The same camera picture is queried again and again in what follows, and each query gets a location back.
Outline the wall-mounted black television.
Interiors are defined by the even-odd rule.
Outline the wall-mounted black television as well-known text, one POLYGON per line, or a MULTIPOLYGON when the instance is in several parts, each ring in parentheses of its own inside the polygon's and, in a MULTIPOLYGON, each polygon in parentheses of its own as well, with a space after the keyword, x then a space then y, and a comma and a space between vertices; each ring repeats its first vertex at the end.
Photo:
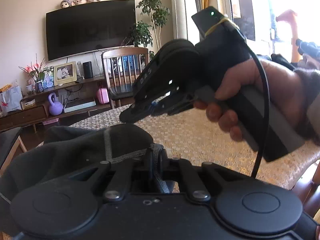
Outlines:
POLYGON ((135 23, 135 0, 94 2, 48 12, 48 60, 121 46, 135 23))

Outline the black cylindrical speaker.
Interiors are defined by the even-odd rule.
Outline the black cylindrical speaker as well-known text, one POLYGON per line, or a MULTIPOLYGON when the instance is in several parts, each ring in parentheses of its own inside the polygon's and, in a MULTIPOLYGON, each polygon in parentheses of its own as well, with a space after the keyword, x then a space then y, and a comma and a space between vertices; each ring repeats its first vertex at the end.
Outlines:
POLYGON ((84 79, 93 78, 93 69, 92 69, 92 62, 91 61, 83 63, 83 71, 84 71, 84 79))

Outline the white paper gift bag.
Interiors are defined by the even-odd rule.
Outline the white paper gift bag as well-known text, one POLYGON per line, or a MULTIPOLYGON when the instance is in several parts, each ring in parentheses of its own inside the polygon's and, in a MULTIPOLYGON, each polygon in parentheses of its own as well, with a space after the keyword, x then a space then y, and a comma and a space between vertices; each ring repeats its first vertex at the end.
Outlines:
POLYGON ((22 109, 20 101, 22 100, 22 91, 20 86, 11 87, 0 95, 2 112, 7 115, 12 111, 20 111, 22 109))

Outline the wooden chair black seat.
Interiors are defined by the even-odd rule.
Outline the wooden chair black seat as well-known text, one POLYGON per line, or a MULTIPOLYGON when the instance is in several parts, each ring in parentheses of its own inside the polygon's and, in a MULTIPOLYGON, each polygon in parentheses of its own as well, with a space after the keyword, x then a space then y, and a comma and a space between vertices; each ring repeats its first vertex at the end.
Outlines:
POLYGON ((27 152, 27 148, 25 147, 20 136, 21 131, 21 127, 16 127, 1 133, 1 176, 3 175, 7 167, 10 165, 18 148, 20 148, 23 153, 27 152))
POLYGON ((119 47, 101 54, 111 108, 133 97, 133 83, 149 63, 149 50, 143 47, 119 47))

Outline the right wooden chair black seat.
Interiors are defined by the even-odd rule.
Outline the right wooden chair black seat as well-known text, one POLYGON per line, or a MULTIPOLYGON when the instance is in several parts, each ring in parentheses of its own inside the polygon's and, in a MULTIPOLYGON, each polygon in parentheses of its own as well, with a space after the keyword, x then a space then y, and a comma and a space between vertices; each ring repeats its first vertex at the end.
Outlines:
POLYGON ((101 54, 111 108, 133 97, 133 83, 149 63, 149 50, 143 47, 119 47, 101 54))

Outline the pink flower arrangement in vase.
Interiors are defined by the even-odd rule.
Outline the pink flower arrangement in vase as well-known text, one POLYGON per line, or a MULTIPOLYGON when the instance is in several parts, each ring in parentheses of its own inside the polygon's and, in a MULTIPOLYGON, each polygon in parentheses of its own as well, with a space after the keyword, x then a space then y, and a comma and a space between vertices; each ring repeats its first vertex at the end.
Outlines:
POLYGON ((46 65, 45 58, 38 63, 37 55, 35 63, 30 63, 26 67, 19 67, 28 76, 27 84, 32 85, 36 93, 44 91, 43 82, 47 75, 53 74, 53 67, 46 65))

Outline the white standing air conditioner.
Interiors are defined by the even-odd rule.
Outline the white standing air conditioner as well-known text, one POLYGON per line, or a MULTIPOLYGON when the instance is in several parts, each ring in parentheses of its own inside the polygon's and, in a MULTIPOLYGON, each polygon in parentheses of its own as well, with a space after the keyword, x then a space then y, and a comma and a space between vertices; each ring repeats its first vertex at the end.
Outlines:
POLYGON ((192 44, 200 41, 199 30, 191 18, 196 13, 196 0, 171 0, 174 38, 189 40, 192 44))

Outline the framed photo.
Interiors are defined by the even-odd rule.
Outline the framed photo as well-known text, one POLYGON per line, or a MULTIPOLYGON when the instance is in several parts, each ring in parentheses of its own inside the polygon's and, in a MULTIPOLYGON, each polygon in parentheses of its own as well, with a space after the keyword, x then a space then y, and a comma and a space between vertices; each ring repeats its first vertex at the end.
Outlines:
POLYGON ((54 86, 75 82, 76 80, 77 74, 75 61, 54 66, 54 86))

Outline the plush dolls atop television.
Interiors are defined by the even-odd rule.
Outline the plush dolls atop television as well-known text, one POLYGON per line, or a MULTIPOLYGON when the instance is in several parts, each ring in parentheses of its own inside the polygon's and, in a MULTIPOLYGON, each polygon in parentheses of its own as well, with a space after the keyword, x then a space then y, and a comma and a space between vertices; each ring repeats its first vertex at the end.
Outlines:
POLYGON ((73 7, 76 5, 82 5, 86 3, 94 3, 94 2, 100 2, 101 0, 63 0, 60 2, 60 7, 63 8, 68 8, 68 7, 73 7))

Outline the tall green potted plant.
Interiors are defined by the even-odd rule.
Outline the tall green potted plant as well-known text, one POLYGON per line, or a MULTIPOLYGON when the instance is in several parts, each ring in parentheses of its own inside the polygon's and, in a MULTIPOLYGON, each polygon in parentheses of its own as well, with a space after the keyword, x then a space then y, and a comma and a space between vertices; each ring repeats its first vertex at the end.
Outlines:
POLYGON ((156 45, 156 51, 162 47, 162 28, 167 24, 170 10, 164 6, 162 0, 140 0, 136 9, 140 10, 141 20, 130 28, 128 35, 121 42, 121 46, 142 46, 152 48, 156 45))

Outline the purple kettlebell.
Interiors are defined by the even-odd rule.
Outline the purple kettlebell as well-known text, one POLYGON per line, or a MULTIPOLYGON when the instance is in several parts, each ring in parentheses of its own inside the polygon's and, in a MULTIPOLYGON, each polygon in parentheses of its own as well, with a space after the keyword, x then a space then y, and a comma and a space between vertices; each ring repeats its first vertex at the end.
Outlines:
POLYGON ((49 112, 51 115, 60 115, 63 111, 63 105, 57 100, 55 93, 50 93, 48 96, 49 101, 49 112))

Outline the black garment with grey stitching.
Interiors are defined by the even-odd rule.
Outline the black garment with grey stitching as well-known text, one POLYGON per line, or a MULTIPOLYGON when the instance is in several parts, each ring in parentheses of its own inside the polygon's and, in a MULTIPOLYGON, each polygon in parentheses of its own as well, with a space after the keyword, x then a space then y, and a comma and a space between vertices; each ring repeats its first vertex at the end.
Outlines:
POLYGON ((18 233, 10 214, 10 204, 19 192, 86 166, 109 161, 113 164, 138 158, 152 149, 153 165, 167 159, 163 145, 133 124, 118 124, 101 130, 55 126, 46 132, 40 147, 22 153, 1 176, 1 232, 18 233))

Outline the left wooden chair black seat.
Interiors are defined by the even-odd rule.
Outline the left wooden chair black seat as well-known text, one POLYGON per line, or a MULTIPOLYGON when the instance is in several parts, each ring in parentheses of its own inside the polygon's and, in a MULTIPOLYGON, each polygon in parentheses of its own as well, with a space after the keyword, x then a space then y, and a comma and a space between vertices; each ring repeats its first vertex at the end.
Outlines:
POLYGON ((1 133, 1 176, 3 175, 7 167, 10 165, 18 148, 20 148, 23 153, 27 152, 27 148, 25 147, 20 136, 21 131, 21 127, 16 127, 1 133))

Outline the pink small case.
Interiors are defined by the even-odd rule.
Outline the pink small case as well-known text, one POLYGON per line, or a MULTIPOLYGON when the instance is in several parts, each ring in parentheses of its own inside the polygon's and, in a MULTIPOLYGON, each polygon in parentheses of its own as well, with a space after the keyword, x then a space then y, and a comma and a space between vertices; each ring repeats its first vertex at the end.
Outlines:
POLYGON ((99 88, 97 90, 97 99, 99 103, 102 105, 109 103, 110 100, 109 100, 107 88, 99 88))

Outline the long wooden TV console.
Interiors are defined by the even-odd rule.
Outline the long wooden TV console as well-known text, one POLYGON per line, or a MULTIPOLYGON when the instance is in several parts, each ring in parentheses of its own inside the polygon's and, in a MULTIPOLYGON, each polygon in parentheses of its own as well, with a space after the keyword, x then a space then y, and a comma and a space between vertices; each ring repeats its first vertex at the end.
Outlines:
POLYGON ((44 92, 36 93, 33 95, 27 95, 21 103, 35 100, 35 104, 29 108, 21 111, 13 111, 8 113, 6 116, 1 117, 1 131, 7 131, 15 127, 33 126, 36 130, 36 124, 50 121, 55 118, 66 118, 68 116, 87 113, 91 115, 92 111, 101 109, 111 109, 110 103, 101 104, 96 97, 96 93, 99 88, 105 85, 105 79, 103 76, 94 77, 82 81, 76 81, 66 83, 61 86, 55 86, 52 88, 45 89, 44 92), (50 93, 55 93, 58 99, 61 100, 62 104, 73 103, 77 100, 89 100, 94 99, 96 105, 89 106, 82 109, 76 109, 71 112, 62 112, 59 115, 53 116, 49 113, 49 99, 50 93))

